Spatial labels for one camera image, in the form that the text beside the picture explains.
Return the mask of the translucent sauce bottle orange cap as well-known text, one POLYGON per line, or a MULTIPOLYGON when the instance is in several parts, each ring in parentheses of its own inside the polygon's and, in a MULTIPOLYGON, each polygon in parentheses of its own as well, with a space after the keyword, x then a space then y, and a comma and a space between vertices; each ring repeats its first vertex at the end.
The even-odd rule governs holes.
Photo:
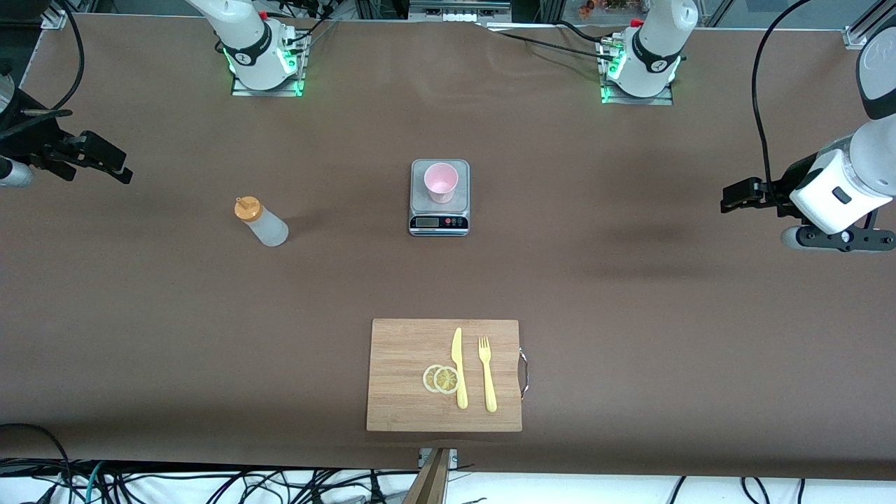
POLYGON ((238 197, 234 202, 234 214, 263 245, 273 248, 287 242, 287 223, 267 209, 258 198, 238 197))

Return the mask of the pink plastic cup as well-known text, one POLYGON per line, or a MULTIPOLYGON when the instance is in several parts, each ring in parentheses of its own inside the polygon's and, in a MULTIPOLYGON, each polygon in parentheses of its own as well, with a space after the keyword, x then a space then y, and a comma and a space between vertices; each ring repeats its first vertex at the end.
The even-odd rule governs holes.
POLYGON ((423 173, 423 184, 428 189, 429 197, 436 204, 451 201, 459 181, 460 175, 457 169, 447 162, 433 163, 423 173))

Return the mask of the brown table cover sheet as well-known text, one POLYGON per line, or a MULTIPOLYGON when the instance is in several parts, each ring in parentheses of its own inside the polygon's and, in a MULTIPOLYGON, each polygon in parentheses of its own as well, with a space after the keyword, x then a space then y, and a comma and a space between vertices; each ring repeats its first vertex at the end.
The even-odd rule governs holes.
POLYGON ((291 99, 233 97, 202 18, 78 25, 64 126, 134 178, 0 188, 0 422, 76 459, 896 480, 896 254, 719 211, 762 171, 761 32, 695 32, 674 105, 614 106, 474 24, 320 29, 291 99), (418 159, 470 164, 467 235, 409 233, 418 159), (368 433, 376 318, 518 320, 521 432, 368 433))

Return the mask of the silver digital kitchen scale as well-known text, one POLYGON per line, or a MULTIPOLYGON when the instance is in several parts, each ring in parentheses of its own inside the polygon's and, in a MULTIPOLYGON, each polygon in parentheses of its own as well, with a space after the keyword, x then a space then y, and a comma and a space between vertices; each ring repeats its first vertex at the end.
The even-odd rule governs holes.
POLYGON ((462 237, 470 230, 470 164, 462 159, 418 159, 412 163, 409 178, 407 229, 414 236, 462 237), (436 204, 424 185, 424 172, 433 163, 447 162, 458 172, 458 185, 451 201, 436 204))

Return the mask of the yellow plastic fork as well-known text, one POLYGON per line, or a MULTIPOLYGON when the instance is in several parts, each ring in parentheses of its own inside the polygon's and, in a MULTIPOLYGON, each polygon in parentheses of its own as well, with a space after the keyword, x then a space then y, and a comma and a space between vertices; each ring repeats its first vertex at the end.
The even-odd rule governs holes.
POLYGON ((491 373, 491 347, 487 336, 479 338, 479 359, 483 367, 484 405, 486 410, 493 414, 497 411, 497 397, 491 373))

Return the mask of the yellow plastic knife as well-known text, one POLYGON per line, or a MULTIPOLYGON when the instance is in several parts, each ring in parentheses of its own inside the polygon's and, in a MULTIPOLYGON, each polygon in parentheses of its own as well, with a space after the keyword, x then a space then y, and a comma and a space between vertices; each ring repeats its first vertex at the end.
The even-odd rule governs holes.
POLYGON ((462 328, 457 328, 454 333, 454 338, 452 338, 451 344, 451 359, 455 364, 455 369, 457 371, 457 390, 455 391, 456 402, 458 408, 461 410, 468 408, 468 394, 466 389, 466 382, 464 376, 463 369, 463 357, 462 357, 462 328))

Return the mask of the wooden cutting board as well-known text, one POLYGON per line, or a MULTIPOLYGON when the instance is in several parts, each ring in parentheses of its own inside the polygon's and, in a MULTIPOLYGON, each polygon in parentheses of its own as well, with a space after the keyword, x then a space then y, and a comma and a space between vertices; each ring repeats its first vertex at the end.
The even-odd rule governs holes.
POLYGON ((372 322, 367 392, 371 433, 519 433, 519 324, 515 320, 394 319, 372 322), (468 408, 458 408, 455 393, 430 393, 423 373, 431 365, 449 366, 452 338, 462 328, 463 369, 468 408), (479 338, 489 338, 491 373, 497 397, 493 414, 484 405, 479 338))

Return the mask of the aluminium frame profile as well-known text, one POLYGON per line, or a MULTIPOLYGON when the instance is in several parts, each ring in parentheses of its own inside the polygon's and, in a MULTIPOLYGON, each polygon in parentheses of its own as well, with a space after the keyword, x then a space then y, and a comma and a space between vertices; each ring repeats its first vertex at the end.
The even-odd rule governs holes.
POLYGON ((896 19, 896 0, 875 0, 871 6, 843 29, 847 49, 861 49, 889 20, 896 19))
POLYGON ((98 0, 49 0, 45 12, 41 14, 41 28, 57 31, 68 20, 67 9, 72 13, 93 13, 98 0))

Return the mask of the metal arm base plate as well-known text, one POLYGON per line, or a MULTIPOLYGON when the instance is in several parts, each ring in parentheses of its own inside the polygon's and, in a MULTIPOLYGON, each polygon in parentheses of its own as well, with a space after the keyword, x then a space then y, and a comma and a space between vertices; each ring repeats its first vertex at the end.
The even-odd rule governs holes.
POLYGON ((604 104, 670 106, 674 103, 672 82, 681 55, 672 59, 637 54, 629 31, 613 33, 595 44, 601 72, 601 101, 604 104))
POLYGON ((283 25, 276 37, 266 35, 255 47, 225 48, 232 74, 231 95, 301 97, 311 44, 309 31, 283 25))

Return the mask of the silver frame rail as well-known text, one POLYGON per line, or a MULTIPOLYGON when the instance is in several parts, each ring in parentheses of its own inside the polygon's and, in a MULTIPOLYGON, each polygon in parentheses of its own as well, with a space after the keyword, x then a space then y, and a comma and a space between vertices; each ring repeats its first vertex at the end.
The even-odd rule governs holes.
POLYGON ((511 0, 409 0, 407 19, 426 22, 512 22, 511 0))

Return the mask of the wooden post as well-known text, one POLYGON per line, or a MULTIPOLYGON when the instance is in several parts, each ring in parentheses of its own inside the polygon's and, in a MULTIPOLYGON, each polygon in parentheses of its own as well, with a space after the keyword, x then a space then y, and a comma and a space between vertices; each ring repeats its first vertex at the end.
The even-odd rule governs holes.
POLYGON ((445 452, 444 447, 435 449, 434 455, 430 456, 417 473, 401 504, 445 504, 446 486, 451 472, 445 452))

